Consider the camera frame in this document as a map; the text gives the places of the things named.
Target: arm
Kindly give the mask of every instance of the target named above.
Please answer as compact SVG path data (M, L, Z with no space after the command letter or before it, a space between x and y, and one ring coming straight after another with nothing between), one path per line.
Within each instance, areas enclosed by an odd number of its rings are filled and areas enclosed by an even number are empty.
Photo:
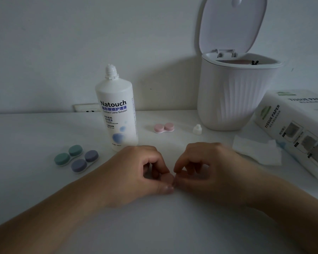
M207 179L195 179L202 164ZM227 205L247 205L274 219L309 253L318 253L318 200L221 144L187 146L174 172L179 188Z
M168 194L173 186L145 179L170 171L152 146L127 147L96 170L0 226L0 254L52 253L86 217L149 194Z

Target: hand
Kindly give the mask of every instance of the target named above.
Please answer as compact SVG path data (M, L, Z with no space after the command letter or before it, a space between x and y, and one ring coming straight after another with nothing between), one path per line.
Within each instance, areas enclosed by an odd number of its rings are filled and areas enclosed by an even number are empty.
M192 175L208 165L207 179ZM182 190L221 204L248 205L263 195L269 176L250 161L220 143L194 143L186 147L174 166L176 185Z
M129 146L76 182L88 188L96 208L118 207L145 195L172 193L172 185L144 178L150 163L154 179L170 172L155 147Z

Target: electrical socket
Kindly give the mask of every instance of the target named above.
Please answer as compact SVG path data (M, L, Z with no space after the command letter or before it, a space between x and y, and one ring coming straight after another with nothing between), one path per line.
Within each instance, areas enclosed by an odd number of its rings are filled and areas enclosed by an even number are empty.
M73 108L75 112L100 112L98 103L75 104Z

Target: folded tissue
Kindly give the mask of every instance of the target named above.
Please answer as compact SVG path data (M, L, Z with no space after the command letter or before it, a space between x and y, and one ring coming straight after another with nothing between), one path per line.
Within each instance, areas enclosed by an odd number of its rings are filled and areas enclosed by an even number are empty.
M250 156L262 165L281 166L281 149L277 147L275 140L263 144L236 135L232 148L237 153Z

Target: tissue box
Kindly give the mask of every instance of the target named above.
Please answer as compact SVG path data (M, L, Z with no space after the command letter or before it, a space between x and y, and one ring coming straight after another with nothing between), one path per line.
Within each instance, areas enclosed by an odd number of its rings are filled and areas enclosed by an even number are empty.
M268 91L255 122L318 179L318 94Z

